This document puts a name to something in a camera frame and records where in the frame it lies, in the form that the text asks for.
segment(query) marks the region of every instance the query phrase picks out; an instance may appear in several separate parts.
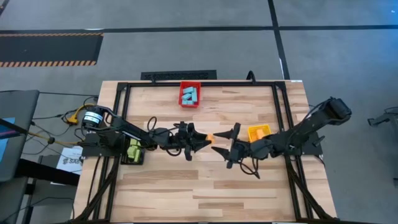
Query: concrete floor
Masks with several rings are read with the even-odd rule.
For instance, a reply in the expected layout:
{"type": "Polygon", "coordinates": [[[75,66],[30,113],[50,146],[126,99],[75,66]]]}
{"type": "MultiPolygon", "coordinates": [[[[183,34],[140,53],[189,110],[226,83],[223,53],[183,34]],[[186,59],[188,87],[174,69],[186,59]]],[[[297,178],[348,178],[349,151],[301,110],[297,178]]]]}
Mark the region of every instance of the concrete floor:
{"type": "MultiPolygon", "coordinates": [[[[386,25],[398,23],[393,0],[279,0],[280,26],[386,25]]],[[[1,30],[176,26],[269,26],[265,0],[10,0],[1,30]]],[[[282,31],[291,79],[303,80],[308,100],[340,97],[353,117],[320,131],[326,171],[343,220],[396,223],[397,141],[389,124],[366,119],[397,106],[398,30],[282,31]]],[[[0,68],[0,90],[38,89],[97,94],[103,80],[138,80],[141,72],[217,69],[219,79],[282,79],[273,31],[105,34],[94,67],[0,68]]],[[[76,108],[79,96],[41,95],[35,116],[76,108]]],[[[60,121],[38,122],[59,133],[60,121]]],[[[62,137],[75,140],[73,132],[62,137]]],[[[26,152],[40,144],[30,142],[26,152]]],[[[35,208],[31,223],[62,222],[70,205],[35,208]]]]}

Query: white paper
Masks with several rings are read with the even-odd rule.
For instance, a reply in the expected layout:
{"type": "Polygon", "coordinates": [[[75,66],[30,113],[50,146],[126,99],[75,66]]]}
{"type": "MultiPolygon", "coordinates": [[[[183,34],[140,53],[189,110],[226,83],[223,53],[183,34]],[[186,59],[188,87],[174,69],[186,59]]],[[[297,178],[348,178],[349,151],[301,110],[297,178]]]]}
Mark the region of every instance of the white paper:
{"type": "Polygon", "coordinates": [[[57,169],[72,172],[74,174],[81,174],[83,164],[80,162],[80,156],[83,148],[80,146],[75,146],[73,148],[64,147],[62,149],[62,155],[58,160],[57,169]]]}

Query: red container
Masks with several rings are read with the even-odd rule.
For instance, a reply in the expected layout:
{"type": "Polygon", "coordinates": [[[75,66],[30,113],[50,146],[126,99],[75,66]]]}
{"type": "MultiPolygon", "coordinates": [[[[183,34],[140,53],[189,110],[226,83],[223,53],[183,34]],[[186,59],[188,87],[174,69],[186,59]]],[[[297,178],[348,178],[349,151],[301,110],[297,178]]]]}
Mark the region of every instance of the red container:
{"type": "Polygon", "coordinates": [[[181,82],[180,84],[180,96],[178,98],[178,103],[182,107],[187,107],[187,108],[197,108],[200,103],[200,82],[181,82]],[[182,90],[188,87],[194,87],[197,89],[197,95],[198,95],[198,101],[193,103],[193,105],[183,105],[182,104],[182,99],[181,97],[184,95],[182,93],[182,90]]]}

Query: wooden table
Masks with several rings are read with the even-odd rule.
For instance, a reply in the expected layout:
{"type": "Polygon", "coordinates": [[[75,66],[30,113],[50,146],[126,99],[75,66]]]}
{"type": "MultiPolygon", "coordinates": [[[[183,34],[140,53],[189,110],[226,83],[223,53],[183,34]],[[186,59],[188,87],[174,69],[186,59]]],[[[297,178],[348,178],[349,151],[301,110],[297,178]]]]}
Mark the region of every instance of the wooden table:
{"type": "MultiPolygon", "coordinates": [[[[103,82],[99,105],[113,107],[117,83],[103,82]]],[[[290,81],[286,81],[286,85],[294,123],[297,124],[308,111],[304,86],[302,82],[290,81]]],[[[133,87],[127,120],[145,130],[152,116],[158,119],[157,127],[171,128],[179,121],[194,122],[201,133],[227,131],[239,122],[242,124],[239,138],[243,140],[248,139],[248,126],[269,124],[273,133],[278,132],[270,87],[202,87],[197,109],[181,108],[177,98],[178,87],[133,87]]],[[[284,112],[281,93],[279,99],[284,112]]],[[[120,113],[122,105],[123,101],[119,104],[120,113]]],[[[289,127],[285,113],[283,117],[285,127],[289,127]]],[[[214,146],[229,148],[229,145],[229,140],[216,137],[214,146]]],[[[324,166],[313,156],[302,156],[302,160],[309,191],[326,212],[335,216],[324,166]]],[[[75,199],[76,215],[86,206],[95,162],[96,158],[84,161],[75,199]]],[[[96,192],[101,165],[100,161],[93,193],[96,192]]],[[[244,174],[238,165],[227,169],[226,162],[210,146],[193,154],[191,162],[186,161],[183,154],[171,157],[160,149],[147,152],[143,166],[119,166],[111,221],[294,221],[284,158],[260,161],[259,167],[261,180],[244,174]]],[[[304,217],[302,194],[299,189],[297,191],[304,217]]],[[[105,193],[100,218],[104,217],[107,196],[105,193]]]]}

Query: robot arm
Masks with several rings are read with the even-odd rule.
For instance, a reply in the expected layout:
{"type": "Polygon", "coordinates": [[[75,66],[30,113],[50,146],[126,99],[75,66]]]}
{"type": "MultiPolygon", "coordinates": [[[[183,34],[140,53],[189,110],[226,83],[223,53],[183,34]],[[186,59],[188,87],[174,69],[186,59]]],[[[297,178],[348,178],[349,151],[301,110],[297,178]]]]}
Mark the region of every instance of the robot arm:
{"type": "Polygon", "coordinates": [[[212,147],[221,154],[227,163],[227,168],[233,164],[241,164],[246,157],[263,160],[277,157],[287,151],[300,149],[309,136],[327,124],[341,125],[351,117],[351,110],[341,99],[330,98],[314,107],[302,122],[293,128],[277,134],[270,134],[254,142],[246,142],[238,139],[240,124],[224,133],[216,133],[215,136],[232,139],[231,149],[212,147]]]}
{"type": "Polygon", "coordinates": [[[177,149],[178,154],[169,153],[172,156],[179,155],[182,149],[185,149],[185,158],[188,161],[192,160],[191,151],[197,152],[211,143],[206,140],[206,134],[198,133],[195,130],[193,123],[186,124],[181,121],[179,124],[174,124],[172,129],[152,128],[144,131],[103,106],[92,106],[87,109],[82,128],[92,132],[87,134],[82,143],[83,148],[94,145],[118,151],[123,148],[121,142],[127,136],[138,140],[144,149],[155,150],[157,146],[166,151],[177,149]],[[108,120],[109,116],[112,117],[112,120],[107,126],[104,122],[108,120]],[[173,134],[171,132],[173,129],[178,129],[177,133],[173,134]]]}

